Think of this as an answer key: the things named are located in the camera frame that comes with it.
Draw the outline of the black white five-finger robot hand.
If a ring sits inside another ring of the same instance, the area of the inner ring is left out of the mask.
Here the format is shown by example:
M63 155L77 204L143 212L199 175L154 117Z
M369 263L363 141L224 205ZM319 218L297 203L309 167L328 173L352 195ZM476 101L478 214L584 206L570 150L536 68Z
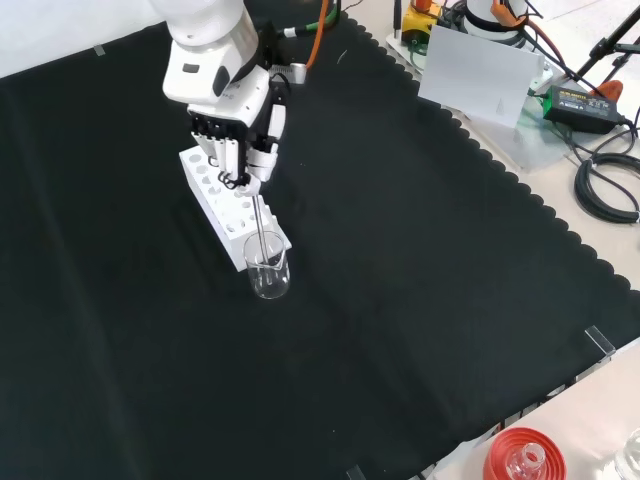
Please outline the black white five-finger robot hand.
M286 124L289 84L256 67L229 84L213 105L190 104L191 134L218 169L218 180L240 195L260 193L275 169Z

